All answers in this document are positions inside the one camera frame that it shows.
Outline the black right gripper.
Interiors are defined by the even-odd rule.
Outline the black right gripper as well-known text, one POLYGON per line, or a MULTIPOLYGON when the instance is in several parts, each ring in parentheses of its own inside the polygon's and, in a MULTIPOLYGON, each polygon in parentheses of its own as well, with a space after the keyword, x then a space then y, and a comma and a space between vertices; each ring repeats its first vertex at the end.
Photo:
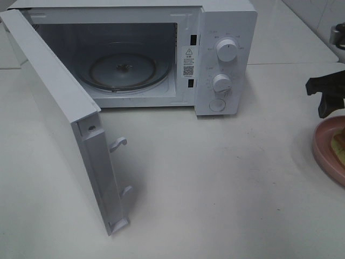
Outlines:
POLYGON ((332 112, 344 109, 344 71, 309 78, 306 92, 309 96, 317 92, 322 93, 318 107, 320 118, 326 118, 332 112))

